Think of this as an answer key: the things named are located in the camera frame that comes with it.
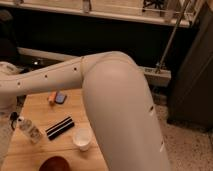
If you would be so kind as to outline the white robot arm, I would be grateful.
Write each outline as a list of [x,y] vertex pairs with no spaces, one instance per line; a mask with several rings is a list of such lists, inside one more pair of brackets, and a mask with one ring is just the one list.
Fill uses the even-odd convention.
[[109,171],[171,171],[146,77],[127,54],[96,53],[24,74],[0,62],[1,114],[18,96],[78,88]]

